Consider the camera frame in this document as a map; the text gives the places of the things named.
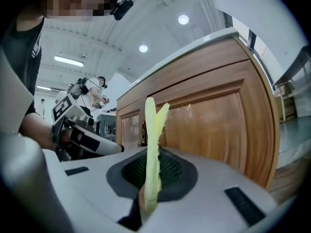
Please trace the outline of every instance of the cabinet door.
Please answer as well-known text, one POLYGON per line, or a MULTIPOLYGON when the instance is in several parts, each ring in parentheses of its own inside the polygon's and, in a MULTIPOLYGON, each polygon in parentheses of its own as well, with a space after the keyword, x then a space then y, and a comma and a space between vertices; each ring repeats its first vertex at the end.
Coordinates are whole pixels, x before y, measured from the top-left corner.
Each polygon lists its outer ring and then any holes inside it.
POLYGON ((158 107, 171 105, 161 146, 222 161, 266 186, 275 156, 274 123, 266 90, 250 61, 152 97, 158 107))
POLYGON ((124 151, 137 148, 142 141, 145 102, 143 98, 117 111, 116 141, 124 146, 124 151))

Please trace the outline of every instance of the man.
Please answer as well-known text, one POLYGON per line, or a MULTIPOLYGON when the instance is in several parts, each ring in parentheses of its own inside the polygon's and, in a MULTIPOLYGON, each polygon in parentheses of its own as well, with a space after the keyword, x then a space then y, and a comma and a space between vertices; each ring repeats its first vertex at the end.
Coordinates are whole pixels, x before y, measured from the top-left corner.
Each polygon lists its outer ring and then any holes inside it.
POLYGON ((44 119, 44 99, 41 99, 41 103, 38 105, 36 112, 44 119))
MULTIPOLYGON (((44 18, 106 16, 118 0, 27 0, 2 40, 4 53, 19 79, 34 95, 41 61, 40 36, 44 18)), ((19 132, 35 140, 43 149, 55 150, 51 124, 29 107, 19 132)), ((70 142, 71 130, 64 130, 60 144, 70 142)))
POLYGON ((67 96, 67 94, 69 93, 70 89, 73 87, 73 84, 70 84, 67 88, 67 91, 60 91, 55 99, 55 104, 58 104, 58 102, 60 102, 61 100, 63 100, 65 98, 65 96, 67 96))
POLYGON ((91 116, 91 108, 93 105, 93 98, 99 102, 107 103, 106 99, 102 98, 102 87, 105 86, 106 79, 102 76, 97 79, 92 78, 87 80, 85 86, 89 90, 85 95, 80 95, 76 100, 77 104, 81 106, 84 112, 91 116))

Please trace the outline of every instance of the fluorescent light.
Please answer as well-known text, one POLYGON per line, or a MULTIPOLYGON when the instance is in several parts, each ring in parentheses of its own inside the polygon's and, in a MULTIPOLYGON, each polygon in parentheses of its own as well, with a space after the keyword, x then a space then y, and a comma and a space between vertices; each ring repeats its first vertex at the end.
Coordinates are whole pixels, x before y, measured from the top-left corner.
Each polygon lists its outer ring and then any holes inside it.
POLYGON ((178 21, 181 25, 185 25, 189 22, 189 17, 186 16, 186 15, 181 15, 179 18, 178 18, 178 21))
POLYGON ((51 88, 47 88, 47 87, 43 87, 43 86, 38 86, 38 85, 37 85, 37 88, 39 88, 39 89, 43 89, 43 90, 52 91, 52 89, 51 89, 51 88))
POLYGON ((59 57, 59 56, 54 56, 54 59, 56 61, 65 62, 65 63, 72 64, 75 66, 83 67, 83 62, 80 62, 80 61, 70 60, 67 58, 59 57))
POLYGON ((148 51, 148 47, 147 47, 146 45, 141 45, 141 46, 139 47, 139 51, 141 51, 141 52, 146 52, 146 51, 148 51))

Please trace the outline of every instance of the countertop edge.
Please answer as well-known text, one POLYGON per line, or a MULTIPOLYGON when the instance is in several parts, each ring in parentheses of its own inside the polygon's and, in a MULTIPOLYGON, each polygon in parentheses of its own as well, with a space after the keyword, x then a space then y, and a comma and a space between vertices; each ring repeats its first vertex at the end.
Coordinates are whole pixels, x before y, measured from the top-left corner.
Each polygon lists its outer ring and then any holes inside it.
POLYGON ((185 54, 187 54, 187 53, 189 53, 191 51, 194 51, 196 49, 199 49, 199 48, 201 48, 203 46, 206 46, 208 44, 214 43, 216 41, 232 37, 234 35, 239 35, 239 32, 235 28, 226 28, 226 29, 222 29, 222 30, 213 32, 213 33, 211 33, 209 35, 206 35, 206 36, 204 36, 204 37, 202 37, 202 38, 200 38, 200 39, 198 39, 198 40, 196 40, 196 41, 194 41, 194 42, 184 46, 180 50, 172 53, 171 55, 166 57, 164 60, 160 61, 158 64, 156 64, 155 66, 150 68, 148 71, 146 71, 143 75, 141 75, 137 80, 135 80, 133 83, 131 83, 129 85, 128 90, 125 93, 123 93, 117 100, 122 98, 126 93, 128 93, 136 85, 138 85, 139 83, 141 83, 142 81, 147 79, 149 76, 151 76, 155 72, 157 72, 160 69, 162 69, 164 66, 166 66, 170 62, 180 58, 181 56, 183 56, 183 55, 185 55, 185 54))

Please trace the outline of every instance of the white ceiling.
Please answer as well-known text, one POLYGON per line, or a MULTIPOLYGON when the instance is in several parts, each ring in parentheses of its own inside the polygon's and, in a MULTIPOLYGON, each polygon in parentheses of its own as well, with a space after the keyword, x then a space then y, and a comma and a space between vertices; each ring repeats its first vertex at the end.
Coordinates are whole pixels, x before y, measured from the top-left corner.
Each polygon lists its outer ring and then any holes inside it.
POLYGON ((181 47, 225 28, 212 0, 133 0, 121 21, 98 17, 92 22, 46 19, 41 37, 42 60, 37 85, 65 89, 83 76, 122 74, 133 82, 181 47), (178 17, 190 21, 180 25, 178 17), (146 53, 138 48, 148 46, 146 53), (84 62, 84 67, 57 62, 54 56, 84 62))

